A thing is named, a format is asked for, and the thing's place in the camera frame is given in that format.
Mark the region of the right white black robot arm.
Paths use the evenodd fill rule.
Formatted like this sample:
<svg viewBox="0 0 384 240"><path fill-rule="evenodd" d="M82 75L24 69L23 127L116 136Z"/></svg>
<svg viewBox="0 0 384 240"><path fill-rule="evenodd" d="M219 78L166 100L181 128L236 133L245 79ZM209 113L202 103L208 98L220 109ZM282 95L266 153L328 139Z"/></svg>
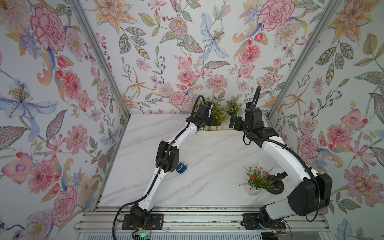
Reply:
<svg viewBox="0 0 384 240"><path fill-rule="evenodd" d="M267 152L282 168L283 172L267 179L267 188L282 192L279 182L289 177L293 182L293 191L283 200L263 206L259 210L256 223L264 229L291 216L305 217L330 204L332 178L328 174L319 174L290 149L271 127L265 127L262 111L256 106L261 93L258 86L252 101L246 104L245 117L231 117L230 128L243 132L243 140L248 140Z"/></svg>

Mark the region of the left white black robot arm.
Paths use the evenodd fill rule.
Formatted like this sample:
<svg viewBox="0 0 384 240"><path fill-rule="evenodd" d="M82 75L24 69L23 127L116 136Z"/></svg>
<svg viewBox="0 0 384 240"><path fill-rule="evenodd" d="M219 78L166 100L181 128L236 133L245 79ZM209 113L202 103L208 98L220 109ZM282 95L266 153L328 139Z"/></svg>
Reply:
<svg viewBox="0 0 384 240"><path fill-rule="evenodd" d="M145 194L136 201L122 205L115 215L112 225L112 238L114 240L117 239L116 223L119 221L118 217L126 207L131 207L129 215L133 220L133 226L137 228L135 232L148 226L155 199L160 192L167 173L173 172L179 165L180 148L183 142L200 129L213 126L215 119L212 116L211 105L211 103L206 102L203 95L199 95L182 130L169 141L160 142L156 154L156 168Z"/></svg>

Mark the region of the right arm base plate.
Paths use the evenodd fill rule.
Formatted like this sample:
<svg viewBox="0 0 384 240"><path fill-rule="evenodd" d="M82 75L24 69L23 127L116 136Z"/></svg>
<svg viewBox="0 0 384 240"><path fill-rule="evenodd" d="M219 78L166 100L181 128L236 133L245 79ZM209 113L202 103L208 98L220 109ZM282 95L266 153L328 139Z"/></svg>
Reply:
<svg viewBox="0 0 384 240"><path fill-rule="evenodd" d="M287 228L283 219L268 220L266 223L262 223L258 213L242 214L242 217L241 226L245 227L246 230L282 231Z"/></svg>

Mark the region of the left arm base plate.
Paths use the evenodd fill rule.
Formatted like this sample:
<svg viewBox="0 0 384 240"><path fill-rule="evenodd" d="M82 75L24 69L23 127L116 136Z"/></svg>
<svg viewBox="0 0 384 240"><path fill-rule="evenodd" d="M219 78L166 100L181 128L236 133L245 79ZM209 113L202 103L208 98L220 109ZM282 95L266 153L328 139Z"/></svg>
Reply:
<svg viewBox="0 0 384 240"><path fill-rule="evenodd" d="M126 214L122 224L122 230L162 230L164 224L164 214L150 214L143 218Z"/></svg>

